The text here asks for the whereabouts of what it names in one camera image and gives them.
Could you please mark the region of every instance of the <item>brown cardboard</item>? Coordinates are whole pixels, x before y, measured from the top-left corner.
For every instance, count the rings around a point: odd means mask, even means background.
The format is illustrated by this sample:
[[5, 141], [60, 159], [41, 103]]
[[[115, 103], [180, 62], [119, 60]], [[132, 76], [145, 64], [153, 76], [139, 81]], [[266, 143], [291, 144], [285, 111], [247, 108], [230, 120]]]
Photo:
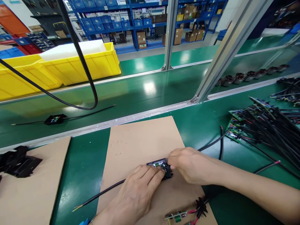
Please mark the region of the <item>brown cardboard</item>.
[[181, 44], [182, 34], [183, 34], [183, 28], [177, 28], [175, 31], [174, 45]]
[[145, 35], [144, 31], [137, 32], [137, 42], [138, 42], [138, 44], [146, 43], [146, 35]]
[[[137, 165], [166, 158], [173, 149], [183, 147], [184, 144], [173, 117], [163, 117], [112, 127], [101, 191], [125, 179]], [[188, 184], [178, 171], [174, 170], [173, 172], [172, 179], [161, 182], [153, 195], [149, 213], [141, 218], [136, 225], [166, 225], [168, 224], [164, 220], [166, 214], [192, 209], [192, 206], [195, 206], [195, 200], [204, 196], [200, 185]], [[105, 208], [117, 195], [121, 186], [119, 185], [100, 196], [97, 212]], [[208, 210], [207, 217], [201, 216], [201, 224], [217, 225], [209, 204], [206, 204], [206, 206]], [[195, 215], [189, 214], [176, 224], [183, 225], [194, 219]]]
[[0, 182], [1, 224], [50, 223], [70, 139], [65, 137], [27, 152], [29, 156], [43, 159], [30, 177], [3, 175]]
[[162, 36], [162, 45], [166, 46], [166, 34]]
[[185, 40], [187, 42], [193, 42], [196, 40], [196, 36], [197, 36], [197, 32], [193, 31], [193, 32], [186, 32], [185, 34]]
[[138, 48], [139, 49], [147, 48], [147, 44], [146, 43], [138, 44]]
[[161, 22], [162, 22], [162, 19], [163, 19], [163, 15], [156, 15], [156, 17], [155, 17], [155, 22], [156, 22], [156, 23], [161, 23]]
[[60, 37], [60, 38], [66, 38], [66, 34], [64, 33], [64, 31], [55, 31], [57, 33], [57, 35]]
[[203, 40], [204, 34], [205, 34], [205, 30], [197, 30], [196, 41]]

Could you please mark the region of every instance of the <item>aluminum frame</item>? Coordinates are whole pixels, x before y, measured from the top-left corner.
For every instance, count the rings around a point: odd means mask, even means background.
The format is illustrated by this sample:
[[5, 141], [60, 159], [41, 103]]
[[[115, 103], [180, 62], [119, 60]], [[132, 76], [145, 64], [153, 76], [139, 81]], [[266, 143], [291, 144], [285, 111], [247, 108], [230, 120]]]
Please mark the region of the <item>aluminum frame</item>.
[[273, 0], [244, 0], [200, 83], [192, 103], [203, 102]]
[[165, 40], [165, 61], [161, 68], [162, 71], [168, 71], [173, 69], [171, 66], [172, 48], [174, 42], [175, 28], [176, 28], [176, 17], [178, 8], [178, 0], [169, 0], [167, 7], [167, 30]]

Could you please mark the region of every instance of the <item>yellow crate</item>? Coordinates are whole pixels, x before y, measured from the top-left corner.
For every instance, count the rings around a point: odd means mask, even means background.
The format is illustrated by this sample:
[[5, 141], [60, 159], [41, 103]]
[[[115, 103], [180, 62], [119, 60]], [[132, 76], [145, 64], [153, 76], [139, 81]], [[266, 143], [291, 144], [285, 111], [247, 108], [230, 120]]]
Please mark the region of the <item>yellow crate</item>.
[[[62, 82], [39, 62], [36, 55], [5, 59], [4, 61], [46, 90], [58, 88]], [[0, 64], [0, 101], [39, 92], [40, 90]]]
[[[105, 43], [106, 52], [85, 55], [88, 69], [94, 79], [118, 75], [121, 73], [119, 60], [112, 42]], [[64, 85], [87, 81], [78, 56], [52, 61], [41, 61]]]

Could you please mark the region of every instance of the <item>wire bundle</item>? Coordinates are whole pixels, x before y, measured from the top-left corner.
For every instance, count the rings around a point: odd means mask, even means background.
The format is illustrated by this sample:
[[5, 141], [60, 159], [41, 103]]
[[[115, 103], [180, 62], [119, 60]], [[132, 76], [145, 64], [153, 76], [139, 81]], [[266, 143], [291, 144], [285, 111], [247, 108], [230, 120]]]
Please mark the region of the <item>wire bundle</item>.
[[[243, 110], [231, 111], [236, 113], [241, 121], [236, 120], [235, 125], [230, 125], [229, 127], [234, 131], [229, 132], [235, 132], [237, 139], [243, 139], [257, 149], [259, 148], [251, 141], [270, 146], [274, 152], [286, 159], [300, 172], [300, 130], [289, 120], [289, 118], [297, 118], [293, 120], [298, 121], [298, 117], [292, 117], [296, 116], [298, 112], [282, 110], [283, 113], [281, 113], [278, 108], [270, 106], [267, 102], [252, 97], [250, 99], [253, 100], [254, 105]], [[267, 156], [274, 162], [277, 161], [270, 155], [267, 154]], [[300, 177], [292, 171], [289, 172], [297, 178]]]
[[277, 83], [283, 85], [285, 89], [272, 94], [270, 97], [276, 100], [292, 102], [294, 106], [300, 106], [300, 77], [282, 78]]

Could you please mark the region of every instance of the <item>small component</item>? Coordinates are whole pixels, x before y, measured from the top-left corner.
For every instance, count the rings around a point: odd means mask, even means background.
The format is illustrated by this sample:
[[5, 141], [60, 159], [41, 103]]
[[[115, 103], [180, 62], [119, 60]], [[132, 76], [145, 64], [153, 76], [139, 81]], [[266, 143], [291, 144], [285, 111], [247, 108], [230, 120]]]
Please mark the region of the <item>small component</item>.
[[163, 159], [160, 159], [160, 160], [157, 160], [157, 161], [153, 161], [153, 162], [149, 162], [146, 165], [147, 166], [152, 165], [152, 166], [155, 166], [155, 167], [160, 166], [162, 169], [164, 169], [166, 173], [165, 173], [165, 176], [162, 180], [170, 179], [173, 176], [172, 170], [171, 170], [170, 166], [168, 165], [166, 158], [163, 158]]
[[54, 115], [54, 116], [49, 116], [44, 124], [46, 125], [54, 125], [54, 124], [59, 124], [63, 122], [63, 119], [67, 117], [65, 114], [59, 114], [59, 115]]
[[181, 221], [181, 217], [180, 217], [180, 215], [178, 215], [178, 216], [175, 216], [175, 217], [174, 217], [174, 219], [175, 219], [175, 223], [178, 223], [178, 222], [180, 222], [180, 221]]

